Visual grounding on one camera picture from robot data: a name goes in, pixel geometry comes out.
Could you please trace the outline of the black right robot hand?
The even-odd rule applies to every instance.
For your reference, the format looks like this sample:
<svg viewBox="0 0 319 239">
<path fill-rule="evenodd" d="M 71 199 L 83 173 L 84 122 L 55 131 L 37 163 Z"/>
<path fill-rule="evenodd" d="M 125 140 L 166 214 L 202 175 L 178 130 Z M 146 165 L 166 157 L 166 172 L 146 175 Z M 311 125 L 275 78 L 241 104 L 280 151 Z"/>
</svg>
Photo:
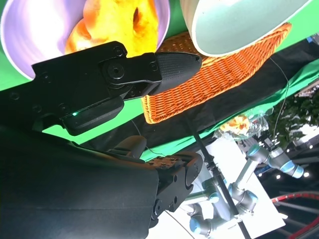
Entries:
<svg viewBox="0 0 319 239">
<path fill-rule="evenodd" d="M 113 41 L 33 65 L 34 80 L 0 93 L 0 236 L 3 239 L 144 239 L 193 190 L 193 152 L 141 159 L 142 136 L 106 151 L 70 135 L 115 118 L 124 102 L 172 89 L 201 68 L 198 55 L 129 58 Z"/>
</svg>

